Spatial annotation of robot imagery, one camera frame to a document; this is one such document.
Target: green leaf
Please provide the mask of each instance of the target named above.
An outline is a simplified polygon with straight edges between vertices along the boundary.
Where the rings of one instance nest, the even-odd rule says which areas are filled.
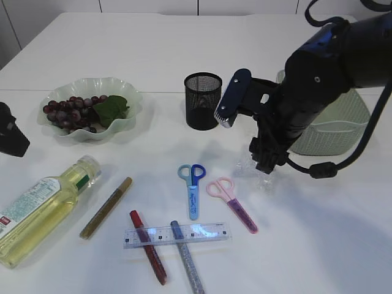
[[[117,95],[111,95],[105,102],[93,106],[103,127],[109,127],[115,119],[126,118],[128,108],[127,99]]]

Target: wall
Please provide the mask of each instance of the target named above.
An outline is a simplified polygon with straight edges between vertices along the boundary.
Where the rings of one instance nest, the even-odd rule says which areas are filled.
[[[13,33],[10,21],[2,2],[0,2],[0,69],[20,51],[18,40]]]
[[[63,12],[148,12],[168,15],[303,14],[311,0],[1,0],[0,68]],[[391,0],[377,0],[389,3]],[[312,14],[348,14],[357,19],[377,13],[360,0],[319,0]]]

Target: purple grapes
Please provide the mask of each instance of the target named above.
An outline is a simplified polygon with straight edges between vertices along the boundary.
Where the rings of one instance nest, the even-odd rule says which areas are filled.
[[[106,96],[106,95],[99,96],[99,103],[105,102],[106,99],[108,99],[108,96]]]
[[[47,114],[47,119],[49,121],[57,121],[56,115],[57,115],[57,111],[50,112]]]
[[[83,102],[85,107],[92,107],[92,100],[90,98],[86,98]]]
[[[99,98],[97,96],[92,96],[91,101],[92,101],[92,104],[95,105],[95,104],[99,103]]]
[[[65,120],[67,118],[67,113],[64,112],[64,111],[61,111],[61,110],[57,111],[56,118],[57,118],[58,121],[63,121],[63,120]]]
[[[43,113],[45,113],[46,115],[51,113],[54,110],[54,108],[50,105],[45,105],[42,109]]]
[[[79,110],[76,110],[76,109],[72,110],[70,113],[70,119],[74,123],[77,123],[81,119]]]
[[[60,122],[60,126],[62,126],[65,129],[72,129],[74,124],[72,124],[72,122],[70,121],[62,121]]]
[[[77,99],[75,102],[74,102],[74,104],[75,104],[75,107],[76,108],[83,108],[85,105],[84,105],[84,103],[83,103],[83,100],[81,100],[81,99]]]
[[[92,96],[86,99],[80,96],[71,96],[66,101],[49,101],[42,111],[52,125],[65,129],[70,134],[78,129],[97,133],[97,129],[91,124],[99,122],[99,116],[92,106],[105,102],[107,99],[106,95]]]

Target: red marker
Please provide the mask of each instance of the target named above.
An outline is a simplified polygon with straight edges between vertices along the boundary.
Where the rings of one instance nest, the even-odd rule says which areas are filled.
[[[134,223],[134,226],[136,229],[138,229],[138,228],[143,229],[144,228],[144,225],[141,222],[141,219],[140,219],[136,210],[132,210],[129,213],[129,215],[130,215],[130,218],[132,219],[132,222]],[[138,234],[141,242],[149,242],[150,241],[150,238],[145,230],[137,230],[137,234]],[[146,246],[143,246],[143,248],[145,249],[148,260],[149,260],[151,266],[153,267],[153,270],[155,272],[155,275],[158,278],[158,281],[162,285],[165,285],[166,280],[167,280],[165,268],[164,268],[161,260],[159,259],[158,253],[156,252],[154,246],[153,245],[146,245]]]

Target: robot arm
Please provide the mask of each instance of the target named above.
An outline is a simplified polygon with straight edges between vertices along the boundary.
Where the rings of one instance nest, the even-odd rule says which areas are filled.
[[[316,26],[324,27],[289,57],[281,84],[252,78],[247,69],[240,69],[232,77],[215,111],[216,119],[225,127],[233,125],[238,113],[257,121],[258,137],[253,138],[249,151],[257,161],[257,169],[265,173],[271,173],[277,164],[288,163],[314,178],[335,176],[348,162],[343,165],[328,162],[306,169],[293,163],[287,150],[317,115],[342,93],[350,88],[387,85],[381,97],[383,102],[381,98],[379,100],[383,105],[375,108],[365,131],[363,139],[368,141],[389,98],[392,13],[356,23],[338,17],[331,20],[334,23],[327,25],[312,20]],[[261,104],[260,99],[265,94],[269,99]],[[361,147],[358,147],[364,149],[366,144],[360,143]]]

